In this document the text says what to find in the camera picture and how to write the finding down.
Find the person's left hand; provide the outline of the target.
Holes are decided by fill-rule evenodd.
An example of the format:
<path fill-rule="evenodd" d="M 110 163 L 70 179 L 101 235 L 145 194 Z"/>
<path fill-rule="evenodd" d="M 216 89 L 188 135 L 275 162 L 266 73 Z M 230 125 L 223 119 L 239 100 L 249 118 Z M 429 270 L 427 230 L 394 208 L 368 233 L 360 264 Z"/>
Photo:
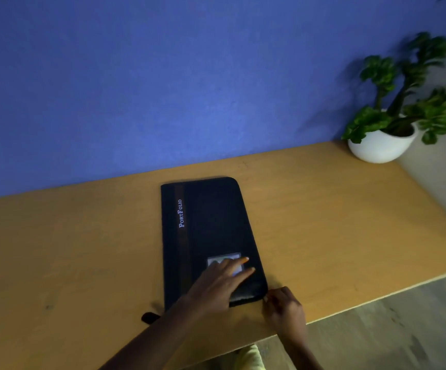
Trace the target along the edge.
<path fill-rule="evenodd" d="M 198 316 L 227 310 L 232 293 L 256 270 L 244 267 L 248 261 L 246 256 L 213 261 L 180 300 Z"/>

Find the person's right hand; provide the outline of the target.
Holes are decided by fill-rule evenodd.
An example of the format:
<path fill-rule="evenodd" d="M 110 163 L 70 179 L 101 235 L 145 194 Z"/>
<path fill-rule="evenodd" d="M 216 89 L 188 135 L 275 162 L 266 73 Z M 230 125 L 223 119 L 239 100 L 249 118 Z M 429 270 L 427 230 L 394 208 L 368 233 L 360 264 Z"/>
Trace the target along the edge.
<path fill-rule="evenodd" d="M 286 307 L 280 316 L 264 317 L 265 321 L 275 330 L 277 335 L 302 332 L 307 339 L 306 317 L 301 303 L 288 287 L 281 288 L 286 294 Z"/>

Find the black zip portfolio folder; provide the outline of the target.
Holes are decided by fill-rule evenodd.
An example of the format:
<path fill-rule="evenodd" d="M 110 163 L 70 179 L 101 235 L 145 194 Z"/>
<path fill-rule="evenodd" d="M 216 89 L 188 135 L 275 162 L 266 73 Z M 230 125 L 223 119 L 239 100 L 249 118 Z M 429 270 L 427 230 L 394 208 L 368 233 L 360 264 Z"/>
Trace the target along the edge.
<path fill-rule="evenodd" d="M 248 257 L 236 273 L 255 272 L 232 293 L 230 307 L 264 298 L 268 283 L 237 180 L 163 184 L 161 191 L 164 308 L 168 310 L 213 262 Z"/>

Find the person's left forearm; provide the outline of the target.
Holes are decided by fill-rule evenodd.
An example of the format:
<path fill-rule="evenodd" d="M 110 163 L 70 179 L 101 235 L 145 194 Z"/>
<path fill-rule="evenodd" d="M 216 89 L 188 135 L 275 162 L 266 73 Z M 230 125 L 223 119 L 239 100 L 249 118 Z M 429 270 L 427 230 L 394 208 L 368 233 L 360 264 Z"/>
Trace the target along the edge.
<path fill-rule="evenodd" d="M 163 370 L 206 312 L 204 301 L 183 297 L 98 370 Z"/>

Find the person's right forearm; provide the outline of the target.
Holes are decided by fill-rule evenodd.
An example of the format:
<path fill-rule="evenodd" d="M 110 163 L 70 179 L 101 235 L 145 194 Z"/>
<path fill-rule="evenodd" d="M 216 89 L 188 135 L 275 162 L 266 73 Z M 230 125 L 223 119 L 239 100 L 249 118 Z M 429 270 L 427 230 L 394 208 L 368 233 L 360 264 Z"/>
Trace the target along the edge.
<path fill-rule="evenodd" d="M 281 333 L 278 337 L 296 370 L 324 370 L 310 350 L 306 335 L 302 332 Z"/>

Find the yellow garment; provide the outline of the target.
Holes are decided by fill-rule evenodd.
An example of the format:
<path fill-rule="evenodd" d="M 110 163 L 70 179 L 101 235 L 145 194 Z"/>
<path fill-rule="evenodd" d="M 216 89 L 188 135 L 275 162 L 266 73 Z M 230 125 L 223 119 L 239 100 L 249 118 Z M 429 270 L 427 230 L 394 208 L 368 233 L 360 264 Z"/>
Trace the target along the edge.
<path fill-rule="evenodd" d="M 239 349 L 230 370 L 266 370 L 257 344 Z"/>

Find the white round plant pot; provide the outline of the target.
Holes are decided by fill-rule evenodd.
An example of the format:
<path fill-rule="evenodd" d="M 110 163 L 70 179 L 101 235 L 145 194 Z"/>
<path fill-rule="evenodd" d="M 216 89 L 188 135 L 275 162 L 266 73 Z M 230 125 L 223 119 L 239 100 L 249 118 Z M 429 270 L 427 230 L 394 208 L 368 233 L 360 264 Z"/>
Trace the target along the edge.
<path fill-rule="evenodd" d="M 411 124 L 408 136 L 392 136 L 381 130 L 367 133 L 361 143 L 348 141 L 350 151 L 358 159 L 374 164 L 391 162 L 403 155 L 419 136 L 417 123 Z"/>

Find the green leafy plant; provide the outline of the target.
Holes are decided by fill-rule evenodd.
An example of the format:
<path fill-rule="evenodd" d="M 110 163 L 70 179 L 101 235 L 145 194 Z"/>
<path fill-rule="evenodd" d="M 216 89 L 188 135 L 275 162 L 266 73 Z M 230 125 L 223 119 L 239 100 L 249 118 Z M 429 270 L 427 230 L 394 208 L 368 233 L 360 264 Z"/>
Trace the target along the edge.
<path fill-rule="evenodd" d="M 360 144 L 368 134 L 381 131 L 390 136 L 410 136 L 417 126 L 425 145 L 436 144 L 446 135 L 446 85 L 436 86 L 429 95 L 406 105 L 416 95 L 431 68 L 444 68 L 446 37 L 420 32 L 408 42 L 407 56 L 369 55 L 363 60 L 360 79 L 376 89 L 374 104 L 361 108 L 346 125 L 342 140 Z"/>

